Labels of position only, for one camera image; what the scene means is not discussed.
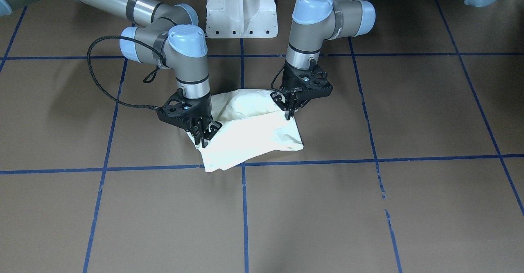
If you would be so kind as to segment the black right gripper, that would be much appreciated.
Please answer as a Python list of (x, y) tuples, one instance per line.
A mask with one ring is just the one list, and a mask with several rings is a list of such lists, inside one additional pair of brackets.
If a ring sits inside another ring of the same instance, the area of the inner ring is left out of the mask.
[(195, 146), (202, 143), (202, 147), (206, 148), (208, 142), (222, 128), (222, 124), (212, 118), (210, 96), (208, 93), (202, 98), (190, 99), (184, 96), (182, 88), (178, 88), (158, 110), (158, 118), (185, 131), (191, 131)]

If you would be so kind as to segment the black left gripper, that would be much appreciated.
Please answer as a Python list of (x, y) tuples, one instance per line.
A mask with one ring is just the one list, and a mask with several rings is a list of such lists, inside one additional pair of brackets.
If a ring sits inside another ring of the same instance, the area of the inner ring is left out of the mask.
[(286, 120), (290, 120), (299, 107), (314, 98), (328, 97), (333, 90), (326, 71), (316, 62), (311, 62), (305, 70), (286, 62), (282, 70), (282, 84), (271, 93), (271, 98), (285, 112)]

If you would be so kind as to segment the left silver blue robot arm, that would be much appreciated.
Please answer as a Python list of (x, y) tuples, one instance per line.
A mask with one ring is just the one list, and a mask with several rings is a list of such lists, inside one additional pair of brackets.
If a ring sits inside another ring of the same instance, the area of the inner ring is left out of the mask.
[[(486, 7), (497, 0), (459, 0), (465, 5)], [(281, 86), (271, 98), (286, 120), (315, 98), (327, 97), (333, 86), (318, 64), (327, 40), (356, 37), (372, 30), (376, 20), (370, 0), (296, 0), (292, 14), (286, 62), (279, 71)]]

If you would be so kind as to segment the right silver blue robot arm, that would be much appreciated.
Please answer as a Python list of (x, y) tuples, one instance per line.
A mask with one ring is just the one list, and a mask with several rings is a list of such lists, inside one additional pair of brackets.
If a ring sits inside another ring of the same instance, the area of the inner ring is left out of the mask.
[[(1, 0), (1, 15), (40, 0)], [(206, 147), (221, 129), (211, 113), (208, 48), (195, 10), (185, 3), (170, 6), (158, 0), (73, 0), (133, 23), (119, 40), (124, 57), (155, 69), (144, 79), (152, 82), (159, 70), (172, 69), (178, 85), (162, 106), (126, 104), (157, 113), (159, 120), (189, 133), (196, 146)]]

